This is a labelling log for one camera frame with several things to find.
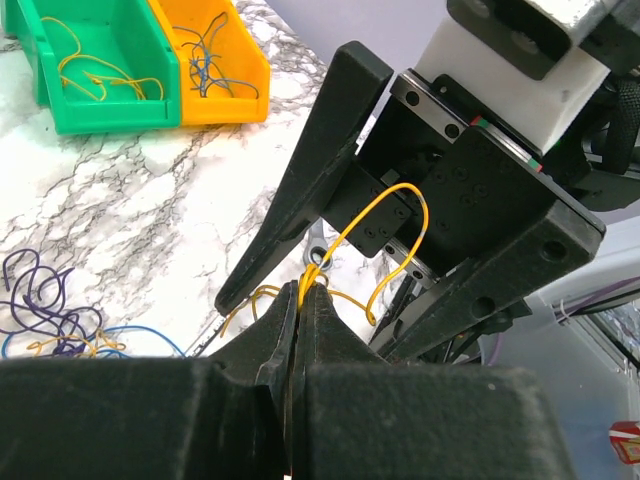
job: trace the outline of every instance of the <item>metal tool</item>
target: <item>metal tool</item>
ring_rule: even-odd
[[[314,264],[320,265],[322,262],[322,258],[325,256],[327,251],[329,250],[329,245],[327,244],[327,239],[324,238],[324,221],[320,218],[318,219],[307,233],[307,246],[304,249],[304,253],[302,254],[302,261],[305,266]],[[330,270],[333,266],[333,259],[330,258],[320,270],[326,272]]]

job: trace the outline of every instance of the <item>plastic bin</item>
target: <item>plastic bin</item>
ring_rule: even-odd
[[[233,4],[229,0],[148,2],[180,61],[182,124],[264,121],[269,111],[269,62],[251,38]],[[188,28],[204,35],[211,21],[223,12],[227,14],[227,23],[215,34],[211,53],[219,55],[215,62],[224,77],[253,84],[258,89],[258,98],[255,90],[237,83],[230,83],[233,97],[228,90],[212,86],[203,98],[194,86],[191,62],[203,54],[197,51],[194,55],[193,45],[185,43],[198,42],[198,37],[174,27]]]
[[[0,0],[3,27],[16,35],[33,69],[33,93],[39,105],[51,108],[59,134],[139,131],[180,125],[178,60],[146,0]],[[108,94],[97,101],[80,89],[63,86],[58,64],[76,51],[67,25],[78,37],[82,53],[110,62],[133,79],[156,78],[139,84],[145,100],[133,88],[104,85]],[[121,77],[113,69],[88,59],[74,59],[65,77],[102,97],[102,90],[84,72]]]

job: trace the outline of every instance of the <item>marble table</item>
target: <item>marble table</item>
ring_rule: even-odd
[[[0,32],[0,258],[30,247],[44,264],[75,267],[70,308],[91,305],[106,326],[153,327],[192,355],[223,321],[214,298],[260,227],[326,71],[262,0],[235,3],[272,66],[263,124],[58,136],[49,110],[34,103],[19,43]],[[303,247],[267,283],[299,277]],[[334,258],[332,286],[365,303],[391,268],[386,257],[368,260],[347,244]],[[336,299],[336,308],[358,335],[371,335],[357,307]],[[243,311],[206,352],[252,321]],[[15,328],[6,306],[0,328]],[[11,357],[30,355],[30,336],[16,337]],[[134,355],[172,354],[146,332],[119,339]]]

